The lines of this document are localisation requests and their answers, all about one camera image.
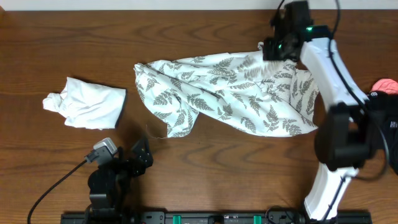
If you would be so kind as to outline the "white fern print dress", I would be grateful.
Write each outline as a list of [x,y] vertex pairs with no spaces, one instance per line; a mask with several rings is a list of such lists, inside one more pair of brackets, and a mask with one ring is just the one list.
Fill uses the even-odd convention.
[[187,136],[200,114],[242,132],[292,137],[316,129],[318,87],[291,60],[265,61],[261,50],[134,66],[137,92],[167,136]]

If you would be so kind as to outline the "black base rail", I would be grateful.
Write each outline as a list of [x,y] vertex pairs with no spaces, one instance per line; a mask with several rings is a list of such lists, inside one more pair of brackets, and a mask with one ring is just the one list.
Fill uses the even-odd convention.
[[165,213],[144,212],[139,215],[105,215],[99,212],[65,213],[61,224],[130,223],[130,224],[372,224],[368,212],[340,212],[329,220],[311,220],[294,210],[269,210],[265,213]]

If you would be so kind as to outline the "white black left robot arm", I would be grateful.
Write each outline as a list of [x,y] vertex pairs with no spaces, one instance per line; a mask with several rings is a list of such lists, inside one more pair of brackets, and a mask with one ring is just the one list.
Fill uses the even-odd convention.
[[145,174],[153,165],[148,139],[143,136],[125,156],[111,138],[105,138],[93,146],[85,156],[88,163],[97,162],[98,169],[88,179],[91,201],[90,211],[85,212],[84,223],[139,223],[140,215],[125,205],[132,192],[132,180]]

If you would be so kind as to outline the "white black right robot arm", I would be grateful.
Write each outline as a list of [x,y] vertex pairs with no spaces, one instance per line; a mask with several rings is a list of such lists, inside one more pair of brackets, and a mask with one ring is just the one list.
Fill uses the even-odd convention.
[[281,2],[270,25],[274,36],[264,41],[264,60],[293,60],[306,66],[326,111],[314,139],[317,174],[294,222],[371,223],[369,212],[340,212],[338,205],[352,180],[379,180],[388,169],[382,113],[369,108],[368,96],[343,63],[334,40],[337,29],[316,26],[307,1]]

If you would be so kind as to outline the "pink cloth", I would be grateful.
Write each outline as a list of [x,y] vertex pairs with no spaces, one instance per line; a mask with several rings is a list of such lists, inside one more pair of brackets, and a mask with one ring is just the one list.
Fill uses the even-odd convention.
[[398,83],[390,78],[382,78],[372,86],[371,91],[381,91],[388,95],[396,95],[398,94]]

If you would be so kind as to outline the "black garment with label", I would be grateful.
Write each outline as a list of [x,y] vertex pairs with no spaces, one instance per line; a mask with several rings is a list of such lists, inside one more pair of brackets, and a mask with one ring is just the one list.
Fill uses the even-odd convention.
[[397,174],[397,95],[389,95],[382,91],[372,91],[368,95],[366,106],[371,113],[368,123],[366,143],[369,147],[368,158],[372,159],[378,149],[389,151],[389,158],[382,171],[372,179],[379,179],[389,164]]

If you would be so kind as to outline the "white folded shirt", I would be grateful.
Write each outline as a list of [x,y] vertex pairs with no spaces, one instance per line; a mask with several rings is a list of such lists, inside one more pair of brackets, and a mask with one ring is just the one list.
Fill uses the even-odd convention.
[[85,129],[114,129],[122,112],[126,90],[86,83],[68,77],[60,93],[49,93],[43,108],[65,118],[65,125]]

